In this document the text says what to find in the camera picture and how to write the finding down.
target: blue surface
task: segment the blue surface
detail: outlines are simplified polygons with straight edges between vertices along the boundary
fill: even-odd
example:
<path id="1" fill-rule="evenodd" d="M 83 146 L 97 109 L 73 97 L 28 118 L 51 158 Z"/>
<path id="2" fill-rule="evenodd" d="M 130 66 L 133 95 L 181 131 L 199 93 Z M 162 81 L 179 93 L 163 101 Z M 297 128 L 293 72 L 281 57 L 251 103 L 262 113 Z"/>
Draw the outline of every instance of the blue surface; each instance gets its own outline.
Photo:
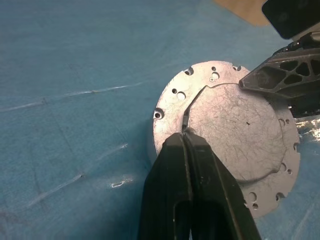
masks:
<path id="1" fill-rule="evenodd" d="M 146 130 L 170 79 L 209 60 L 253 69 L 287 42 L 210 0 L 0 0 L 0 239 L 135 239 Z M 320 150 L 257 220 L 320 236 Z"/>

